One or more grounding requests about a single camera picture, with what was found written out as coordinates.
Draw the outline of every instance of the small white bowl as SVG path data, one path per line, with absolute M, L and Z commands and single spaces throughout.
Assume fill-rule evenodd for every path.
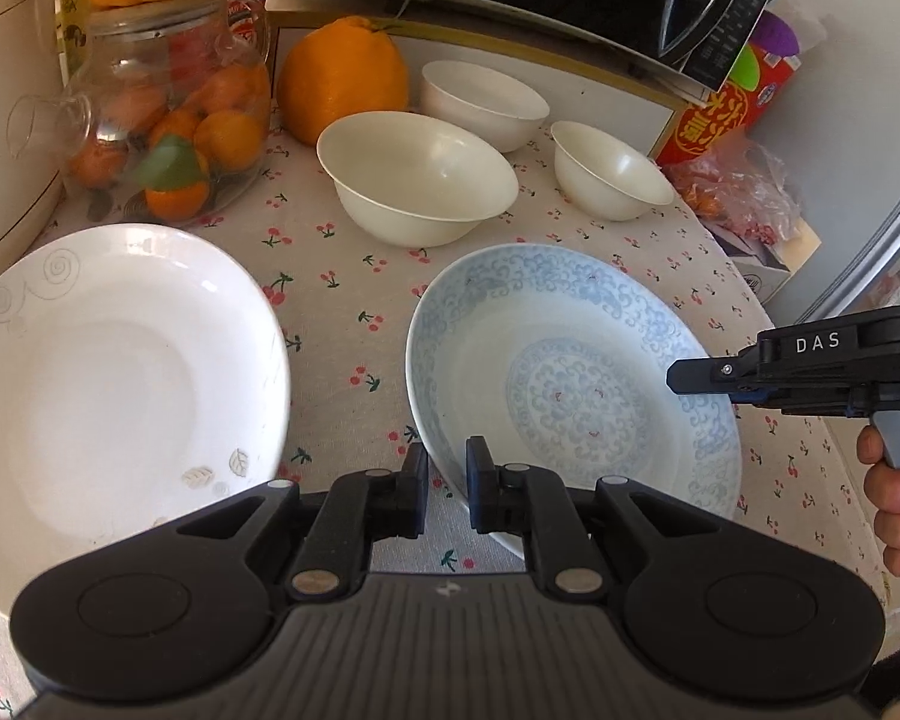
M 557 122 L 550 133 L 560 189 L 594 217 L 631 220 L 677 196 L 653 160 L 596 127 Z
M 360 227 L 396 247 L 438 247 L 511 207 L 514 169 L 489 143 L 453 124 L 398 111 L 338 119 L 317 157 Z
M 420 109 L 483 138 L 503 154 L 524 146 L 550 114 L 547 100 L 517 79 L 469 62 L 423 68 Z

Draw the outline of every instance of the tangerine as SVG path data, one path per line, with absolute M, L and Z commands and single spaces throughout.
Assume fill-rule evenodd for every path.
M 199 151 L 197 162 L 204 175 L 209 175 L 207 158 Z M 144 189 L 144 200 L 149 211 L 163 221 L 186 221 L 197 215 L 210 196 L 209 180 L 197 181 L 190 186 L 172 190 Z
M 364 111 L 403 111 L 410 81 L 394 41 L 370 20 L 347 16 L 297 43 L 276 84 L 283 122 L 314 146 L 330 124 Z
M 106 189 L 127 163 L 126 143 L 84 143 L 67 162 L 73 177 L 87 189 Z
M 163 138 L 164 135 L 170 134 L 179 135 L 181 138 L 192 141 L 194 132 L 197 131 L 197 126 L 199 124 L 200 117 L 192 110 L 188 108 L 176 108 L 166 114 L 163 119 L 160 119 L 154 128 L 151 129 L 149 136 L 146 137 L 146 144 L 150 148 L 153 148 L 160 143 L 160 139 Z
M 194 132 L 194 146 L 225 172 L 247 170 L 264 145 L 264 130 L 250 114 L 223 110 L 210 114 Z
M 253 100 L 248 112 L 266 133 L 269 130 L 269 110 L 271 109 L 271 83 L 266 65 L 258 65 L 254 68 L 252 76 Z
M 184 105 L 204 114 L 234 108 L 242 110 L 250 104 L 255 89 L 254 71 L 244 65 L 227 65 L 190 95 Z
M 167 96 L 151 84 L 121 89 L 103 105 L 103 119 L 118 130 L 144 135 L 167 113 Z

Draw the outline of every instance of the white plate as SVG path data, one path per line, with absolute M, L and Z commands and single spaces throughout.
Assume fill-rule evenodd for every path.
M 188 233 L 77 232 L 0 277 L 0 613 L 58 562 L 269 480 L 290 370 L 250 275 Z
M 410 409 L 446 480 L 466 491 L 464 443 L 498 466 L 554 469 L 592 488 L 621 474 L 730 517 L 740 439 L 725 395 L 676 396 L 667 368 L 706 352 L 649 290 L 562 247 L 507 244 L 444 269 L 413 313 Z M 519 539 L 500 538 L 519 552 Z

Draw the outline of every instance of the glass jar handle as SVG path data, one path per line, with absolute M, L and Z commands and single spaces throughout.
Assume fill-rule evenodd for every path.
M 247 11 L 250 11 L 250 25 L 253 28 L 253 42 L 251 45 L 256 49 L 256 52 L 263 57 L 264 62 L 266 62 L 266 59 L 269 57 L 269 46 L 271 45 L 271 29 L 269 28 L 269 22 L 266 19 L 266 7 L 264 7 L 264 4 L 259 0 L 229 1 L 231 4 L 233 2 L 240 2 Z

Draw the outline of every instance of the table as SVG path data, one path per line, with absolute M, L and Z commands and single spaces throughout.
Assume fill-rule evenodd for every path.
M 685 205 L 630 223 L 600 223 L 557 189 L 553 154 L 541 129 L 509 156 L 520 179 L 511 210 L 446 247 L 408 251 L 380 244 L 352 223 L 312 148 L 275 125 L 259 180 L 190 230 L 235 257 L 280 319 L 293 388 L 282 475 L 304 491 L 325 490 L 350 471 L 400 466 L 416 438 L 404 385 L 413 308 L 444 266 L 487 245 L 549 242 L 599 257 L 671 305 L 713 355 L 735 353 L 770 326 L 739 271 Z M 103 223 L 120 220 L 115 208 Z M 65 201 L 35 245 L 90 225 L 85 207 Z M 751 407 L 741 407 L 737 418 L 743 485 L 736 520 L 850 567 L 886 603 L 879 550 L 826 425 Z M 514 555 L 471 531 L 435 469 L 430 496 L 424 536 L 378 544 L 373 568 L 520 570 Z M 29 696 L 0 618 L 0 715 L 10 716 Z

